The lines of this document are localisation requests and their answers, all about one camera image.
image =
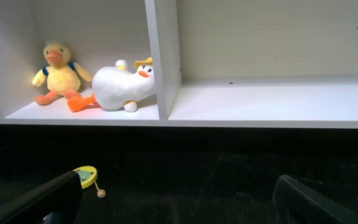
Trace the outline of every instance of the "yellow duck's head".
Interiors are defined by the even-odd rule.
[[[61,44],[48,44],[44,48],[44,57],[49,65],[63,67],[71,60],[71,53],[67,47]]]

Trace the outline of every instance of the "yellow duck's arm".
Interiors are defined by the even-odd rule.
[[[33,78],[32,84],[35,85],[36,87],[40,87],[45,82],[46,79],[47,79],[47,76],[44,75],[44,73],[41,69],[37,72],[37,74]]]
[[[85,79],[85,81],[90,82],[92,81],[92,75],[90,74],[90,72],[88,72],[85,68],[83,68],[81,65],[79,65],[78,63],[74,62],[74,67],[75,70],[77,71],[77,73],[83,78]]]

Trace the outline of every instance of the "blue backpack strap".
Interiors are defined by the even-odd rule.
[[[49,72],[48,72],[48,70],[47,70],[47,66],[44,66],[44,67],[42,68],[42,72],[43,72],[44,75],[46,75],[46,76],[49,75]]]
[[[75,66],[73,62],[68,62],[68,66],[75,72]]]

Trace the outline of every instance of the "white duck's body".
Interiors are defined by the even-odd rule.
[[[143,77],[117,67],[103,67],[93,77],[94,97],[105,110],[117,110],[127,102],[140,101],[154,93],[154,76]]]

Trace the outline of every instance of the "yellow duck plush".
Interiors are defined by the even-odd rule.
[[[55,100],[58,95],[69,99],[80,95],[77,91],[81,82],[78,73],[87,82],[92,81],[92,75],[81,65],[71,62],[70,50],[61,44],[49,44],[44,48],[44,57],[49,66],[41,69],[32,80],[35,86],[41,86],[47,79],[48,89],[45,96],[35,97],[35,102],[39,105],[48,105]]]

